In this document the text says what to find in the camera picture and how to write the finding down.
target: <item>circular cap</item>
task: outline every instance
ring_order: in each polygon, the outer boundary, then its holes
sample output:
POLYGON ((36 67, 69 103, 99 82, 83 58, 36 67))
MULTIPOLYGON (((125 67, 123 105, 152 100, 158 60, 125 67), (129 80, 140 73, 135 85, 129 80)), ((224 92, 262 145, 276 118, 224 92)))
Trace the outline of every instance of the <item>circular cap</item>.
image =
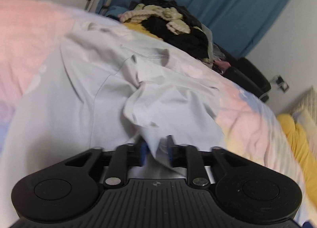
POLYGON ((34 188, 34 193, 44 200, 58 200, 66 197, 72 190, 72 185, 65 180, 50 179, 40 182, 34 188))
POLYGON ((209 181, 205 178, 195 178, 193 179, 193 183, 197 186, 206 186, 209 181))
POLYGON ((111 186, 119 185, 120 182, 121 182, 121 180, 120 180, 119 178, 117 178, 117 177, 111 177, 111 178, 108 178, 108 179, 106 180, 106 183, 107 183, 108 185, 111 185, 111 186))
POLYGON ((280 192, 279 187, 274 182, 266 179, 247 181, 242 189, 248 197, 260 201, 272 200, 280 192))

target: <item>yellow pillow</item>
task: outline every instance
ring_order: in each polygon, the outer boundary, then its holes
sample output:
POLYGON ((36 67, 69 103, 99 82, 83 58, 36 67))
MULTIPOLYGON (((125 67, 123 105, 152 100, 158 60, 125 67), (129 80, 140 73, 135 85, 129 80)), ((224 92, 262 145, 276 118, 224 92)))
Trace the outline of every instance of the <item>yellow pillow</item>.
POLYGON ((305 179, 306 194, 317 206, 317 160, 309 150, 306 133, 300 124, 295 124, 289 114, 277 116, 293 155, 299 163, 305 179))

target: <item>pink cloth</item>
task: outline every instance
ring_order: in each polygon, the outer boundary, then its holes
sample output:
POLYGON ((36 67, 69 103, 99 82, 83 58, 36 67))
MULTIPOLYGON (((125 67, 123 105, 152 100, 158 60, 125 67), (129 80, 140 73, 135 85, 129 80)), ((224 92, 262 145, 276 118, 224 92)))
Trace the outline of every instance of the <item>pink cloth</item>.
POLYGON ((0 119, 11 118, 34 74, 74 20, 55 4, 0 0, 0 119))

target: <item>white cloth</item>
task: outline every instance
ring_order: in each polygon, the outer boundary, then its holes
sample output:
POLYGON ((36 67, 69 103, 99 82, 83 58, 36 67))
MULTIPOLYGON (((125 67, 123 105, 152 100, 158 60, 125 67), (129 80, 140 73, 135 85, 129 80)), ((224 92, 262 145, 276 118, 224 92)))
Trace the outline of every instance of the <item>white cloth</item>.
POLYGON ((10 199, 17 181, 89 148, 114 150, 138 134, 154 157, 167 135, 200 150, 225 147, 214 121, 218 107, 218 84, 186 75, 169 50, 77 25, 47 58, 12 121, 0 163, 0 227, 17 219, 10 199))

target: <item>yellow fabric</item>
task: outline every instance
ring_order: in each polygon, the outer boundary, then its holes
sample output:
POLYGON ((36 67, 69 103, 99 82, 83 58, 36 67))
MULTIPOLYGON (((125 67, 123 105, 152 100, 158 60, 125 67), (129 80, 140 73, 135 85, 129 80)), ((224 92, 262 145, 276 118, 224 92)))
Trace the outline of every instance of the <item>yellow fabric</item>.
POLYGON ((134 31, 137 31, 137 32, 140 32, 140 33, 143 33, 149 37, 153 37, 155 39, 158 39, 158 40, 161 40, 163 41, 162 38, 159 38, 157 37, 156 35, 154 34, 151 34, 150 31, 147 31, 145 29, 145 27, 143 27, 141 24, 133 24, 133 23, 123 23, 127 28, 131 29, 131 30, 134 30, 134 31))
POLYGON ((317 206, 317 160, 309 150, 305 130, 302 125, 295 123, 289 114, 281 114, 277 116, 277 119, 303 171, 306 193, 312 203, 317 206))

